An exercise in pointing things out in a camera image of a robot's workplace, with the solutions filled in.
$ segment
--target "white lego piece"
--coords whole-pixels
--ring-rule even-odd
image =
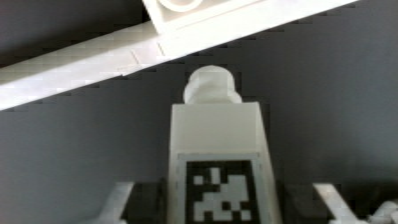
[[[198,204],[198,210],[212,210],[214,219],[228,219],[231,214],[221,211],[221,201],[237,204],[244,199],[240,194],[224,195],[224,191],[244,191],[238,182],[219,183],[217,167],[210,167],[208,182],[199,178],[201,175],[187,174],[189,162],[237,162],[249,161],[253,164],[254,191],[260,208],[260,222],[281,224],[278,193],[274,183],[272,164],[263,130],[263,119],[258,103],[201,103],[173,106],[173,126],[171,126],[171,162],[169,162],[169,224],[183,224],[185,211],[189,206],[187,190],[201,187],[203,184],[221,186],[221,192],[208,192],[205,197],[214,198]],[[256,218],[247,210],[238,210],[240,218]],[[205,214],[196,214],[196,219],[205,219]]]
[[[190,76],[183,99],[187,104],[242,103],[231,72],[219,66],[205,66]]]
[[[164,35],[151,22],[114,32],[0,69],[0,110],[132,74],[356,1],[265,0]],[[148,11],[153,4],[159,1],[146,2]]]
[[[258,1],[265,0],[144,0],[159,33],[176,31]]]
[[[398,221],[398,201],[386,201],[370,216],[370,224],[391,224]]]
[[[175,12],[189,12],[203,3],[203,0],[159,0],[164,7]]]
[[[356,222],[358,216],[354,215],[352,209],[345,203],[333,184],[315,184],[315,188],[320,193],[320,197],[331,209],[336,220]]]
[[[127,224],[121,220],[121,215],[127,207],[128,197],[134,189],[134,183],[118,183],[103,210],[96,219],[82,222],[80,224]]]

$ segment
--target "qr-like code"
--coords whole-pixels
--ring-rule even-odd
[[[251,161],[187,162],[187,224],[260,224]]]

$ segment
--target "gray background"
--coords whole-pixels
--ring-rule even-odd
[[[2,66],[146,20],[139,0],[2,0]],[[398,198],[397,28],[398,1],[363,0],[0,112],[0,223],[77,223],[116,181],[166,176],[171,104],[208,64],[262,101],[286,222],[326,223],[320,181],[374,212]]]

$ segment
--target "lego stud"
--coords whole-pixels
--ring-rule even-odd
[[[203,3],[203,0],[159,0],[166,8],[175,12],[189,12]]]
[[[190,76],[183,92],[187,104],[242,103],[231,72],[219,66],[205,66]]]

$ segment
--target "white plastic beam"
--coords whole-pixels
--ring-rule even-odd
[[[80,224],[127,224],[127,221],[121,220],[121,215],[127,207],[132,189],[132,182],[116,184],[100,216],[96,219],[84,221]]]
[[[151,22],[114,32],[0,69],[0,110],[132,74],[356,1],[267,0],[173,33],[160,35]]]

